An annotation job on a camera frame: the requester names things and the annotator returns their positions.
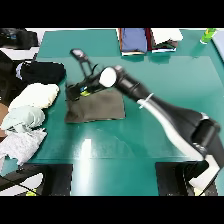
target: bottle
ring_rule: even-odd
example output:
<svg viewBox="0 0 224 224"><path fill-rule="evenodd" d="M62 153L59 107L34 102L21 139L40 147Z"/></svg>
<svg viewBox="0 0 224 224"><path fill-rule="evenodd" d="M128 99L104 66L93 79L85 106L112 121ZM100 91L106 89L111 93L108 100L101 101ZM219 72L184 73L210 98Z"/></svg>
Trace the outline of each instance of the bottle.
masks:
<svg viewBox="0 0 224 224"><path fill-rule="evenodd" d="M207 44L212 39L215 33L216 33L216 28L207 28L200 42L202 44Z"/></svg>

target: stack of folded clothes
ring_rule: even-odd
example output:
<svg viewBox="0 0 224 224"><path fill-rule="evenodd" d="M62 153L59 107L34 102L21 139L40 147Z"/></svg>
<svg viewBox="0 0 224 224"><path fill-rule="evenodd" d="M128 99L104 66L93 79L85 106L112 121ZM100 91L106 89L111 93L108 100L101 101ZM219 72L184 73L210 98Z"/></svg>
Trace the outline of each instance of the stack of folded clothes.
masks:
<svg viewBox="0 0 224 224"><path fill-rule="evenodd" d="M177 28L117 28L122 56L176 51L183 36Z"/></svg>

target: yellow label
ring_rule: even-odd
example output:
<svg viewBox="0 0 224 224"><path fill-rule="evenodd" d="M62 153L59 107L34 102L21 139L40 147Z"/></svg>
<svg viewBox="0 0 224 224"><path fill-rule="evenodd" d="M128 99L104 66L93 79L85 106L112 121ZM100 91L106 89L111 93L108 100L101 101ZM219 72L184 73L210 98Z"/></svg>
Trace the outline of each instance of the yellow label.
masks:
<svg viewBox="0 0 224 224"><path fill-rule="evenodd" d="M87 91L83 91L83 92L81 92L81 95L82 95L82 96L89 96L89 95L90 95L90 93L89 93L89 92L87 92Z"/></svg>
<svg viewBox="0 0 224 224"><path fill-rule="evenodd" d="M35 193L33 193L32 191L28 191L28 192L26 193L26 196L37 196L37 195L36 195Z"/></svg>

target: blue folded cloth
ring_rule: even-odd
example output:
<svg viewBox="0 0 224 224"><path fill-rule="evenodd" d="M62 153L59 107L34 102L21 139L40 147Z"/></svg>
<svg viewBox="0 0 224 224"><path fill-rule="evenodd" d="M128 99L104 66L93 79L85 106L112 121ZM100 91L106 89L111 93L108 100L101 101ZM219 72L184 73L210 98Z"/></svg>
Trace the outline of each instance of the blue folded cloth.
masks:
<svg viewBox="0 0 224 224"><path fill-rule="evenodd" d="M224 31L218 31L212 38L213 42L224 61Z"/></svg>
<svg viewBox="0 0 224 224"><path fill-rule="evenodd" d="M147 52L144 28L122 28L122 52Z"/></svg>

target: white floor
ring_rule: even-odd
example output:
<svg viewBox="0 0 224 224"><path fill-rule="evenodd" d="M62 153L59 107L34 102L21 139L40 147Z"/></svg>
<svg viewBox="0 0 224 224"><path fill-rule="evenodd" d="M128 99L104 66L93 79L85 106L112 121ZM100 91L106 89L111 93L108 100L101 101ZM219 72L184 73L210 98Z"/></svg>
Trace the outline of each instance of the white floor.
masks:
<svg viewBox="0 0 224 224"><path fill-rule="evenodd" d="M41 44L44 33L46 31L58 31L58 30L87 30L87 29L115 29L115 28L26 28L28 31L37 33L38 42ZM192 29L192 30L205 30L206 28L180 28L180 29ZM8 57L12 60L32 59L35 53L38 53L39 47L32 47L30 50L13 50L7 48L0 48Z"/></svg>

